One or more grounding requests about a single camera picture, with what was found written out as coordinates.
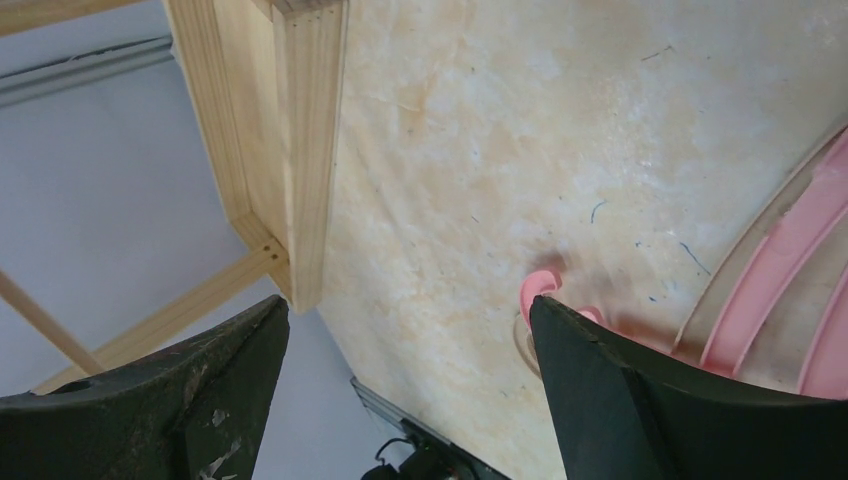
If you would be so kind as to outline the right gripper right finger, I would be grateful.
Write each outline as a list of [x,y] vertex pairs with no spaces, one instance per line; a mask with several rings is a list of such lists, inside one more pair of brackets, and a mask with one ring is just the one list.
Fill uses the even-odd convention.
[[571,479],[843,479],[847,404],[690,366],[536,297],[531,331]]

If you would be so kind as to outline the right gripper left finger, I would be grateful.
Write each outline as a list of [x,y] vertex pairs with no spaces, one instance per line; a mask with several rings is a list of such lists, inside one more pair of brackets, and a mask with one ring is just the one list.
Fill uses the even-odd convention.
[[5,479],[249,479],[290,333],[277,295],[46,394],[1,400]]

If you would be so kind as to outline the beige plastic hanger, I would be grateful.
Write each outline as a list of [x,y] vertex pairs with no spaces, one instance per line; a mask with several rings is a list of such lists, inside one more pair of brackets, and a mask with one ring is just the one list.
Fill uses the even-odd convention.
[[1,298],[85,374],[92,376],[105,371],[91,352],[5,272],[1,272]]

